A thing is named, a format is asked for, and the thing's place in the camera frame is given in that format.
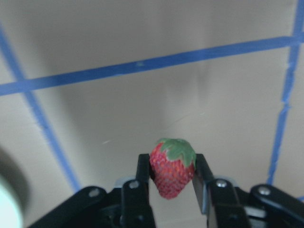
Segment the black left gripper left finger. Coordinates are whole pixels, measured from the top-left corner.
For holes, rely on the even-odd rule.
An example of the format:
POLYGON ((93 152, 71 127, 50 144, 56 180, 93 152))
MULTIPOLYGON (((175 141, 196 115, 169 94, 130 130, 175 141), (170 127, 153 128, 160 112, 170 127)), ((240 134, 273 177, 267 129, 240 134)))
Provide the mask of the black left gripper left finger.
POLYGON ((149 202, 148 154, 138 157, 135 177, 106 192, 88 186, 30 225, 32 228, 154 228, 149 202))

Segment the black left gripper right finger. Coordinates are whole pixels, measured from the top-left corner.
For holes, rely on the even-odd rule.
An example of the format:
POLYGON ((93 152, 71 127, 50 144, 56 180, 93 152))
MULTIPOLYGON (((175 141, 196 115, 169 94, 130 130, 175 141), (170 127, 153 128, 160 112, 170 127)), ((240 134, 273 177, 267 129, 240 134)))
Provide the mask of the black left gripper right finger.
POLYGON ((242 190, 232 179, 213 175, 197 154, 193 187, 208 228, 302 228, 304 204, 268 184, 242 190))

